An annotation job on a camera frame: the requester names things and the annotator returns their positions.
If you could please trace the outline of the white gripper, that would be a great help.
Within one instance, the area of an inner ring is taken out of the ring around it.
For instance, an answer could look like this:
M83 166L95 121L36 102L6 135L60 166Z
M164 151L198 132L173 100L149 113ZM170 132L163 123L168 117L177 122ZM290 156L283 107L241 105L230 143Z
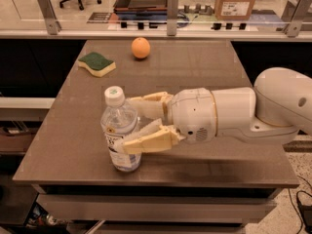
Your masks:
M215 137L215 101L213 94L205 88L183 90L174 97L168 92L130 97L128 103L140 117L157 120L116 140L114 149L117 153L170 150L182 141L182 136L189 143L211 141ZM161 120L166 118L167 112L170 126L165 126Z

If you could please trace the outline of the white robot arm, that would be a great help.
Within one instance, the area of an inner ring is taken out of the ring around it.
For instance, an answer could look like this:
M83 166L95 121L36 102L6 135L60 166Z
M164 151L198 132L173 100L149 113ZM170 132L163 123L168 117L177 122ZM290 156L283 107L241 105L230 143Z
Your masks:
M283 67L262 71L251 88L162 92L129 102L151 122L113 144L123 154L160 152L182 140L200 143L215 137L284 144L299 131L312 133L312 79Z

